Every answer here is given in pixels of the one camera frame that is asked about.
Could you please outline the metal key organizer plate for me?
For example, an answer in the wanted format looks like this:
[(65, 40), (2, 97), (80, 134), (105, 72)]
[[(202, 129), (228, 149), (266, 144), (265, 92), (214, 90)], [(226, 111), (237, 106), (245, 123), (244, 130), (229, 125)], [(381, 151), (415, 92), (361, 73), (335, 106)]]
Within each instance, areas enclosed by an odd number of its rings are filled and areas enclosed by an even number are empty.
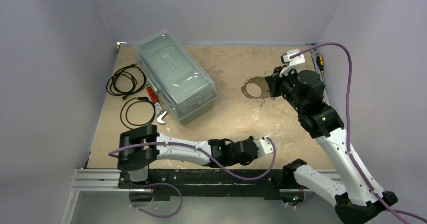
[(266, 81), (266, 77), (250, 77), (243, 83), (240, 90), (248, 99), (270, 98), (270, 89)]

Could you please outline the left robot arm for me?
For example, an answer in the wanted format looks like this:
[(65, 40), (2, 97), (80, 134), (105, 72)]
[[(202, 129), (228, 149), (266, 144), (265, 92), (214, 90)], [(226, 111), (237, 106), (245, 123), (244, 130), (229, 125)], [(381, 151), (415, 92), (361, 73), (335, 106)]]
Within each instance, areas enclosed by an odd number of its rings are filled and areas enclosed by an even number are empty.
[(148, 166), (156, 160), (178, 160), (221, 168), (248, 165), (272, 150), (270, 142), (265, 139), (189, 141), (158, 133), (156, 125), (147, 125), (122, 133), (119, 149), (110, 152), (110, 156), (117, 157), (117, 168), (129, 173), (132, 184), (145, 188), (150, 183)]

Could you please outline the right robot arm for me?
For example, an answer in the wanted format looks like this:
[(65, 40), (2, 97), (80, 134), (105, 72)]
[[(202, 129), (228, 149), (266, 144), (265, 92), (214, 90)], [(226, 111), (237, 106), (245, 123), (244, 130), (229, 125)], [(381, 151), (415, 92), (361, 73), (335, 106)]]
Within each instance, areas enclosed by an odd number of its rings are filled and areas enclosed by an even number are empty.
[(367, 171), (346, 139), (344, 122), (336, 110), (323, 101), (325, 85), (314, 71), (276, 67), (266, 77), (271, 96), (282, 96), (297, 112), (302, 128), (330, 158), (341, 177), (338, 183), (296, 159), (283, 167), (282, 183), (311, 189), (325, 199), (343, 223), (367, 223), (398, 202), (396, 194), (385, 191)]

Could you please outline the yellow black screwdriver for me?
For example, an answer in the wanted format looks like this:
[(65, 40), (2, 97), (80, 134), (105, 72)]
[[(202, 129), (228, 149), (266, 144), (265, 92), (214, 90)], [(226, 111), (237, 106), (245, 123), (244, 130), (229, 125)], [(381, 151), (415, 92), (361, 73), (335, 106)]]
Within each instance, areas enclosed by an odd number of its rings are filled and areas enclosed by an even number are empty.
[(321, 55), (316, 56), (316, 64), (320, 70), (321, 74), (324, 74), (325, 70), (324, 70), (324, 62), (323, 62), (323, 57)]

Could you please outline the clear plastic storage box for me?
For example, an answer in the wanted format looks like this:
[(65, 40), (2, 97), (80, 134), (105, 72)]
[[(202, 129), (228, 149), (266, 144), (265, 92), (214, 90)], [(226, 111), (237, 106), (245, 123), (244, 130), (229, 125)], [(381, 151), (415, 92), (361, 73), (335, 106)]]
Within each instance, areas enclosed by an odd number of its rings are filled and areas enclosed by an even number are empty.
[(213, 79), (167, 29), (132, 42), (150, 85), (182, 125), (214, 106)]

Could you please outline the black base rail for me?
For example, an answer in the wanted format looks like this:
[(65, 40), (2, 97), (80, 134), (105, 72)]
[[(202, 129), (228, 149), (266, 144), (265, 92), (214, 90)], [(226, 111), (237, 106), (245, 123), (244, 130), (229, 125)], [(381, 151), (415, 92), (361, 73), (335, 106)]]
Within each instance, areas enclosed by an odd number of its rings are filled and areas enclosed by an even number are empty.
[(127, 172), (120, 173), (120, 189), (147, 189), (153, 201), (168, 201), (171, 197), (259, 197), (291, 204), (313, 196), (312, 191), (273, 169), (264, 177), (247, 181), (220, 169), (150, 169), (145, 181), (130, 181)]

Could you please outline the red handled adjustable wrench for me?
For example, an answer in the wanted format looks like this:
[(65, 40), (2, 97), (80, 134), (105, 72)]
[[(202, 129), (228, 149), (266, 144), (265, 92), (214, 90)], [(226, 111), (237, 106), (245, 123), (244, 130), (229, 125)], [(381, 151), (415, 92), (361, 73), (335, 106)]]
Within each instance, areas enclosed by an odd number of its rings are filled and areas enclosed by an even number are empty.
[(157, 93), (154, 91), (154, 89), (151, 86), (147, 86), (147, 93), (155, 107), (157, 123), (165, 124), (164, 118), (168, 112), (165, 109), (163, 109), (163, 107), (161, 106)]

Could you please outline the aluminium frame rail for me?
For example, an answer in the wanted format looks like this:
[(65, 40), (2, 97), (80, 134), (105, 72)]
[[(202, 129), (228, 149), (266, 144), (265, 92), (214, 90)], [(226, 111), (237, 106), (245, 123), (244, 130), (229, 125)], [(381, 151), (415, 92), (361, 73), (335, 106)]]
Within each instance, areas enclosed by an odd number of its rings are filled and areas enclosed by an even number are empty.
[(76, 169), (70, 184), (71, 191), (116, 191), (120, 171), (116, 169)]

